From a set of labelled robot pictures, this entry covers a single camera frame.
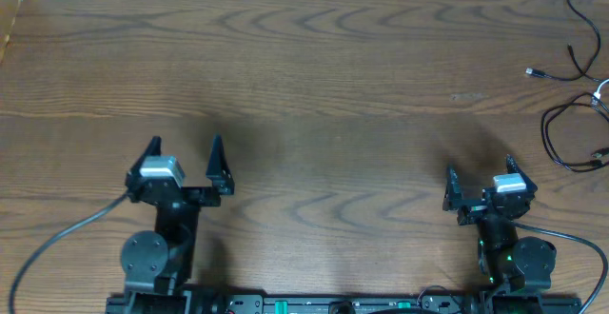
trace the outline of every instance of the black plastic part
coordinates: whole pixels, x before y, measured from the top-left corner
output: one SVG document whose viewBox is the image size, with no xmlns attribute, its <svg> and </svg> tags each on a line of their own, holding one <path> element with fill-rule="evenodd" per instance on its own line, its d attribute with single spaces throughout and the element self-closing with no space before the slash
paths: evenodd
<svg viewBox="0 0 609 314">
<path fill-rule="evenodd" d="M 136 294 L 130 304 L 131 314 L 184 314 L 188 298 L 184 296 L 157 296 Z"/>
<path fill-rule="evenodd" d="M 219 135 L 216 135 L 213 139 L 206 177 L 211 180 L 213 187 L 217 188 L 221 194 L 232 195 L 235 193 L 235 180 L 233 180 L 228 168 L 225 148 Z"/>
<path fill-rule="evenodd" d="M 556 265 L 556 248 L 552 244 L 535 237 L 522 238 L 502 257 L 500 268 L 514 275 L 510 280 L 512 292 L 536 292 L 552 285 L 550 274 Z"/>
<path fill-rule="evenodd" d="M 163 293 L 170 293 L 173 288 L 183 285 L 190 278 L 199 209 L 198 205 L 184 201 L 157 206 L 154 230 L 164 236 L 170 246 L 169 263 L 159 275 L 167 284 L 167 288 L 161 290 Z"/>
<path fill-rule="evenodd" d="M 157 276 L 169 262 L 169 246 L 165 238 L 153 231 L 132 235 L 121 252 L 125 271 L 125 288 L 129 291 L 154 292 Z"/>
<path fill-rule="evenodd" d="M 518 242 L 516 229 L 494 215 L 480 220 L 477 227 L 481 246 L 479 264 L 483 265 L 485 274 L 492 277 L 494 282 L 500 283 L 511 276 L 504 276 L 505 270 L 501 269 L 500 260 L 504 250 Z"/>
<path fill-rule="evenodd" d="M 329 314 L 355 314 L 355 308 L 350 301 L 343 301 L 335 304 L 330 304 Z"/>
<path fill-rule="evenodd" d="M 542 298 L 536 295 L 495 296 L 482 314 L 577 314 L 581 308 L 579 299 Z"/>
<path fill-rule="evenodd" d="M 137 197 L 135 196 L 135 192 L 141 188 L 144 180 L 142 179 L 142 175 L 140 174 L 140 168 L 146 160 L 148 156 L 160 156 L 161 155 L 161 137 L 154 136 L 148 143 L 148 146 L 144 150 L 144 153 L 140 156 L 140 158 L 135 161 L 131 169 L 127 172 L 127 177 L 125 178 L 125 186 L 129 192 L 129 198 L 133 203 L 138 202 Z"/>
</svg>

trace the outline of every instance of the wooden surface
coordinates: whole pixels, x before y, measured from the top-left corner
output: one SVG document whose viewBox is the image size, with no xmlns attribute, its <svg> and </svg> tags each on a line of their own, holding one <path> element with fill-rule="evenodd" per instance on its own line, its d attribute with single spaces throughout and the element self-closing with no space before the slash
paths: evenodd
<svg viewBox="0 0 609 314">
<path fill-rule="evenodd" d="M 10 39 L 10 29 L 14 23 L 15 15 L 21 0 L 0 0 L 0 63 Z"/>
<path fill-rule="evenodd" d="M 575 0 L 609 34 L 609 0 Z M 485 284 L 476 229 L 442 211 L 449 162 L 478 195 L 512 153 L 540 191 L 527 224 L 609 250 L 607 170 L 576 175 L 543 152 L 540 114 L 595 85 L 570 73 L 594 36 L 564 0 L 24 0 L 0 68 L 0 305 L 51 233 L 123 191 L 152 135 L 189 185 L 223 135 L 237 194 L 201 214 L 194 281 L 268 293 L 418 293 Z M 604 50 L 592 74 L 607 76 Z M 607 145 L 570 112 L 565 158 Z M 102 312 L 119 253 L 151 229 L 124 204 L 34 265 L 22 313 Z M 591 249 L 559 250 L 552 292 L 587 298 Z M 609 307 L 603 291 L 590 313 Z"/>
</svg>

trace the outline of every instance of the wooden table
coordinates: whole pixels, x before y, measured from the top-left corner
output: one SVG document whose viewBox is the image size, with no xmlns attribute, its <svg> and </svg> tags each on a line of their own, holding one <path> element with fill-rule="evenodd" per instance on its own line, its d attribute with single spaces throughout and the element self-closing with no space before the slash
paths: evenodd
<svg viewBox="0 0 609 314">
<path fill-rule="evenodd" d="M 609 34 L 609 0 L 575 2 Z M 573 73 L 567 43 L 583 61 L 595 40 L 564 0 L 24 0 L 0 67 L 0 305 L 50 234 L 124 190 L 155 134 L 191 186 L 207 184 L 211 138 L 224 137 L 237 193 L 201 214 L 193 280 L 206 285 L 486 284 L 476 229 L 442 211 L 444 173 L 454 163 L 478 195 L 507 153 L 540 187 L 523 222 L 609 250 L 607 171 L 553 165 L 539 132 L 545 108 L 596 86 L 524 76 Z M 553 130 L 579 160 L 608 135 L 585 110 Z M 123 288 L 123 242 L 153 213 L 124 204 L 55 245 L 19 312 L 102 312 Z M 550 240 L 552 292 L 587 298 L 598 256 Z M 608 306 L 605 289 L 589 312 Z"/>
</svg>

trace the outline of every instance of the black cable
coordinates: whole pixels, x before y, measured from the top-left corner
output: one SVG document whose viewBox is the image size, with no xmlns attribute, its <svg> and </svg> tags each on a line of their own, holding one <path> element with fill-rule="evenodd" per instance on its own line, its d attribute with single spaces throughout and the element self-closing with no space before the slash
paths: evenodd
<svg viewBox="0 0 609 314">
<path fill-rule="evenodd" d="M 577 59 L 575 58 L 575 53 L 573 52 L 573 47 L 570 44 L 567 45 L 567 50 L 569 51 L 569 56 L 571 57 L 571 61 L 573 62 L 573 64 L 575 65 L 575 68 L 580 73 L 577 76 L 559 77 L 559 76 L 550 75 L 550 74 L 548 74 L 544 71 L 538 70 L 538 69 L 531 69 L 531 68 L 527 69 L 526 73 L 531 76 L 540 77 L 540 78 L 548 78 L 548 79 L 557 80 L 557 81 L 576 81 L 576 80 L 579 80 L 581 77 L 585 77 L 589 80 L 600 83 L 600 82 L 602 82 L 603 79 L 599 79 L 599 78 L 588 75 L 588 70 L 592 67 L 592 64 L 597 59 L 597 57 L 599 56 L 599 53 L 600 53 L 601 40 L 600 40 L 599 28 L 597 28 L 597 26 L 592 22 L 592 20 L 588 19 L 588 17 L 586 17 L 579 10 L 576 10 L 576 8 L 571 3 L 571 0 L 567 0 L 567 5 L 569 6 L 569 9 L 571 9 L 573 11 L 573 13 L 575 13 L 579 18 L 581 18 L 584 22 L 586 22 L 586 24 L 588 24 L 592 28 L 595 35 L 597 36 L 597 48 L 596 48 L 594 54 L 588 60 L 588 63 L 586 64 L 586 66 L 584 68 L 582 68 L 582 67 L 580 67 L 580 64 L 578 63 Z"/>
<path fill-rule="evenodd" d="M 578 100 L 584 96 L 590 97 L 589 103 L 578 102 Z M 595 159 L 587 162 L 567 163 L 559 157 L 558 153 L 556 152 L 556 149 L 554 148 L 554 145 L 552 144 L 552 141 L 550 140 L 549 128 L 550 124 L 554 121 L 554 119 L 556 119 L 559 115 L 561 115 L 570 107 L 591 108 L 596 113 L 600 114 L 600 116 L 602 116 L 602 118 L 607 122 L 607 124 L 609 124 L 609 108 L 600 100 L 598 96 L 595 96 L 594 94 L 586 91 L 576 96 L 570 102 L 551 107 L 543 113 L 543 115 L 541 116 L 541 141 L 543 142 L 543 148 L 545 148 L 545 152 L 548 154 L 548 156 L 552 159 L 554 163 L 558 164 L 559 166 L 563 166 L 567 170 L 573 172 L 590 172 L 598 170 L 602 167 L 607 167 L 607 165 L 609 165 L 609 161 L 603 163 L 600 160 L 600 157 L 609 154 L 608 148 L 602 148 L 598 150 L 596 153 L 593 154 L 593 157 Z"/>
<path fill-rule="evenodd" d="M 12 286 L 10 287 L 10 295 L 9 295 L 9 314 L 15 314 L 15 296 L 17 295 L 17 287 L 19 287 L 19 284 L 21 283 L 21 280 L 23 279 L 23 277 L 26 275 L 26 272 L 28 272 L 29 267 L 36 262 L 36 260 L 38 259 L 38 257 L 40 257 L 40 255 L 45 252 L 45 250 L 47 250 L 47 248 L 49 248 L 51 245 L 57 243 L 58 240 L 64 238 L 65 236 L 69 235 L 71 232 L 75 231 L 78 228 L 81 228 L 83 226 L 86 226 L 92 222 L 94 222 L 95 220 L 103 217 L 104 215 L 108 214 L 111 210 L 113 210 L 115 207 L 117 207 L 118 205 L 120 205 L 123 201 L 125 201 L 125 199 L 128 196 L 128 192 L 124 193 L 123 195 L 119 196 L 118 199 L 114 200 L 111 204 L 109 204 L 108 206 L 104 207 L 102 210 L 98 211 L 97 213 L 89 216 L 86 219 L 81 220 L 80 222 L 62 230 L 61 232 L 56 233 L 54 236 L 50 237 L 50 239 L 48 239 L 44 244 L 40 245 L 40 247 L 38 247 L 32 254 L 31 256 L 29 256 L 28 260 L 23 264 L 23 266 L 21 266 L 21 269 L 19 269 L 19 272 L 17 272 L 17 276 L 15 276 L 14 281 L 12 282 Z"/>
<path fill-rule="evenodd" d="M 448 289 L 446 289 L 445 287 L 443 287 L 441 285 L 430 285 L 430 286 L 426 287 L 425 289 L 423 289 L 421 294 L 419 294 L 419 297 L 417 298 L 417 306 L 422 308 L 422 303 L 421 303 L 422 296 L 424 295 L 425 292 L 427 292 L 427 290 L 432 289 L 432 288 L 439 288 L 439 289 L 444 290 L 446 293 L 448 293 L 448 296 L 453 300 L 453 302 L 459 306 L 459 311 L 452 313 L 452 314 L 461 312 L 463 303 L 461 301 L 457 301 L 457 299 L 455 299 L 455 297 L 450 293 L 450 291 L 448 291 Z"/>
<path fill-rule="evenodd" d="M 560 232 L 556 232 L 556 231 L 552 231 L 552 230 L 548 230 L 548 229 L 533 227 L 533 226 L 529 226 L 529 225 L 525 225 L 525 224 L 515 223 L 510 220 L 508 220 L 508 222 L 514 227 L 526 229 L 526 230 L 536 232 L 536 233 L 547 234 L 547 235 L 551 235 L 554 237 L 568 239 L 568 240 L 571 240 L 571 241 L 574 241 L 574 242 L 577 242 L 580 244 L 584 244 L 586 246 L 590 246 L 595 251 L 597 251 L 597 253 L 600 256 L 600 259 L 602 260 L 602 272 L 600 273 L 600 278 L 599 278 L 599 281 L 597 282 L 597 286 L 594 287 L 592 294 L 590 294 L 590 297 L 588 297 L 588 300 L 586 300 L 586 302 L 583 304 L 583 306 L 580 309 L 579 314 L 583 314 L 583 312 L 585 312 L 585 310 L 588 308 L 588 306 L 590 306 L 590 304 L 597 298 L 597 296 L 599 295 L 600 289 L 602 288 L 602 285 L 605 283 L 605 279 L 607 278 L 607 267 L 608 266 L 607 266 L 607 256 L 605 256 L 605 253 L 602 252 L 600 247 L 598 247 L 596 244 L 594 244 L 590 241 L 587 241 L 583 238 L 580 238 L 580 237 L 576 237 L 576 236 L 572 236 L 570 234 L 560 233 Z"/>
</svg>

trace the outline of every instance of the cable connector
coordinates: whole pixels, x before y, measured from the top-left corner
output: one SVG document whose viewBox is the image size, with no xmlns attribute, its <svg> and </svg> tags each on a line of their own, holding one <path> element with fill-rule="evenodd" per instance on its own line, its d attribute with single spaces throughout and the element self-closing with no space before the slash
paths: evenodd
<svg viewBox="0 0 609 314">
<path fill-rule="evenodd" d="M 592 158 L 599 159 L 609 154 L 609 147 L 599 148 L 592 153 Z"/>
<path fill-rule="evenodd" d="M 594 96 L 592 97 L 592 99 L 590 99 L 590 105 L 592 106 L 596 106 L 599 104 L 599 100 L 600 100 L 600 93 L 598 91 L 594 92 Z"/>
<path fill-rule="evenodd" d="M 602 167 L 602 160 L 592 160 L 588 163 L 590 167 Z"/>
<path fill-rule="evenodd" d="M 524 72 L 529 76 L 533 76 L 533 77 L 539 77 L 539 78 L 545 78 L 545 72 L 538 70 L 538 69 L 532 69 L 532 68 L 527 68 L 526 71 Z"/>
<path fill-rule="evenodd" d="M 596 106 L 596 105 L 599 104 L 599 101 L 600 101 L 600 90 L 602 89 L 602 86 L 606 85 L 607 83 L 609 83 L 609 79 L 606 79 L 603 82 L 601 82 L 599 87 L 597 88 L 597 91 L 594 92 L 594 96 L 590 100 L 590 104 L 592 106 Z"/>
</svg>

